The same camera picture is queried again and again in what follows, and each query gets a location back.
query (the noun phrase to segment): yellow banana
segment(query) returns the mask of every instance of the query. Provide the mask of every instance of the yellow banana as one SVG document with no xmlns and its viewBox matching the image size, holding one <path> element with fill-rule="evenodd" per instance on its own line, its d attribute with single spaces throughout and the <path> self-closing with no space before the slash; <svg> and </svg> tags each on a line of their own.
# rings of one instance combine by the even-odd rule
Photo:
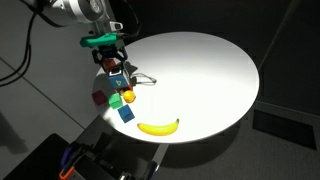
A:
<svg viewBox="0 0 320 180">
<path fill-rule="evenodd" d="M 154 136 L 166 136 L 174 133 L 178 129 L 179 119 L 177 119 L 174 123 L 163 125 L 163 126 L 155 126 L 150 124 L 139 123 L 138 128 L 147 134 Z"/>
</svg>

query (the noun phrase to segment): black cable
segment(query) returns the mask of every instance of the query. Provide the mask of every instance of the black cable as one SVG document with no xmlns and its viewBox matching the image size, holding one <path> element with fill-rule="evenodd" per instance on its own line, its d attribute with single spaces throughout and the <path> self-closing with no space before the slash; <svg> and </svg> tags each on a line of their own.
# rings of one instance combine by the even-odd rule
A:
<svg viewBox="0 0 320 180">
<path fill-rule="evenodd" d="M 25 65 L 26 62 L 27 62 L 27 67 L 22 72 L 22 74 L 20 74 L 17 78 L 15 78 L 15 79 L 7 82 L 7 83 L 1 84 L 0 87 L 9 85 L 9 84 L 19 80 L 27 72 L 27 70 L 29 68 L 29 65 L 30 65 L 30 61 L 31 61 L 31 44 L 30 44 L 31 30 L 32 30 L 33 22 L 34 22 L 34 19 L 35 19 L 36 16 L 37 16 L 37 13 L 34 12 L 32 17 L 31 17 L 31 19 L 30 19 L 30 21 L 29 21 L 27 40 L 26 40 L 26 46 L 25 46 L 25 53 L 24 53 L 24 58 L 23 58 L 22 63 L 20 64 L 20 66 L 14 72 L 12 72 L 11 74 L 1 78 L 0 82 L 2 82 L 4 80 L 6 80 L 6 79 L 18 74 L 19 71 L 23 68 L 23 66 Z"/>
</svg>

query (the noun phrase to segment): table surface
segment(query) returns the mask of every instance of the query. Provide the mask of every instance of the table surface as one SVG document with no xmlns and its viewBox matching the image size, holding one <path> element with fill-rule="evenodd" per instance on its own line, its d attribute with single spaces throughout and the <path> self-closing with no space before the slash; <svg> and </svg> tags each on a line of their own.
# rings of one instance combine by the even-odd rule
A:
<svg viewBox="0 0 320 180">
<path fill-rule="evenodd" d="M 165 33 L 136 41 L 126 51 L 127 64 L 137 68 L 133 73 L 143 73 L 157 83 L 133 87 L 136 99 L 129 106 L 135 118 L 127 123 L 108 104 L 96 107 L 107 123 L 132 138 L 154 143 L 201 140 L 236 123 L 256 99 L 259 75 L 255 64 L 242 49 L 222 38 Z M 147 80 L 138 78 L 138 82 Z M 102 69 L 93 85 L 93 92 L 98 90 L 106 96 L 114 93 Z M 179 127 L 168 136 L 148 135 L 137 127 L 138 123 L 165 125 L 177 118 Z"/>
</svg>

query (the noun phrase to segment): green gripper part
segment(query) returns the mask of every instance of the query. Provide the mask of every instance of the green gripper part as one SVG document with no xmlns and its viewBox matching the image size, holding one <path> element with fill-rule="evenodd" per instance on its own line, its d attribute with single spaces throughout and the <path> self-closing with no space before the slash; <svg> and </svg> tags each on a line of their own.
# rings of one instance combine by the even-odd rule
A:
<svg viewBox="0 0 320 180">
<path fill-rule="evenodd" d="M 80 45 L 81 47 L 95 47 L 102 45 L 111 45 L 116 44 L 117 41 L 117 33 L 108 33 L 102 36 L 88 36 L 81 38 Z"/>
</svg>

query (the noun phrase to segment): green object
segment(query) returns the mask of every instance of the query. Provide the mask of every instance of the green object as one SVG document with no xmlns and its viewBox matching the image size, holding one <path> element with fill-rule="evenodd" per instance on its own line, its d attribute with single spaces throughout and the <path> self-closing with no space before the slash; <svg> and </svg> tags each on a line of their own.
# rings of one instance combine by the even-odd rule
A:
<svg viewBox="0 0 320 180">
<path fill-rule="evenodd" d="M 112 107 L 112 109 L 118 109 L 122 107 L 122 100 L 119 93 L 112 94 L 109 97 L 109 105 Z"/>
<path fill-rule="evenodd" d="M 117 41 L 117 33 L 108 33 L 102 36 L 88 36 L 81 38 L 80 45 L 82 47 L 95 47 L 101 45 L 111 45 L 116 44 Z"/>
</svg>

